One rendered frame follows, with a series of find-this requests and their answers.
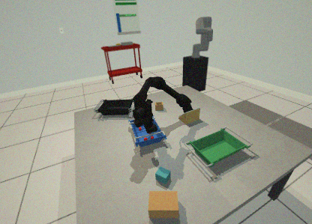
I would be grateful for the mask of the small teal cube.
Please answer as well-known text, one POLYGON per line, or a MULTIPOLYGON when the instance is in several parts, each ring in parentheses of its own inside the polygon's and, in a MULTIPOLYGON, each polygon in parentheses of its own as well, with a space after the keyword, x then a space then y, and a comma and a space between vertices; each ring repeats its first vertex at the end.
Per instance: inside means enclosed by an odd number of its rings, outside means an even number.
POLYGON ((160 167, 155 173, 156 180, 158 180, 164 184, 167 184, 170 177, 171 177, 170 170, 166 170, 162 167, 160 167))

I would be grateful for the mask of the blue plastic tray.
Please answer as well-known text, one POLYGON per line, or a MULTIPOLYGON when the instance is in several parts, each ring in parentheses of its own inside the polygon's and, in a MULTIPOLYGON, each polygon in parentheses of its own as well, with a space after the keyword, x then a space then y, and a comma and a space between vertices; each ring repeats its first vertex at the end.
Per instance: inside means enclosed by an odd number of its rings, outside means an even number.
MULTIPOLYGON (((157 131, 156 132, 153 132, 153 133, 158 133, 158 132, 161 132, 161 129, 159 128, 158 124, 156 123, 155 119, 153 119, 153 124, 156 125, 157 127, 157 131)), ((153 133, 147 133, 146 132, 146 129, 145 129, 145 125, 142 125, 141 126, 141 129, 142 130, 139 130, 139 128, 135 125, 135 124, 131 124, 132 128, 133 128, 133 133, 135 135, 135 138, 136 137, 140 137, 140 136, 146 136, 146 135, 149 135, 149 134, 153 134, 153 133)), ((144 138, 145 137, 142 137, 142 138, 139 138, 139 139, 136 139, 136 142, 135 142, 135 145, 136 147, 138 147, 138 145, 140 147, 143 147, 143 146, 147 146, 147 145, 152 145, 152 144, 155 144, 155 143, 158 143, 158 142, 161 142, 161 140, 163 138, 167 139, 166 135, 164 135, 163 133, 158 133, 158 134, 154 134, 154 135, 151 135, 151 136, 146 136, 147 140, 144 141, 144 138), (153 139, 151 139, 151 137, 154 137, 153 139)))

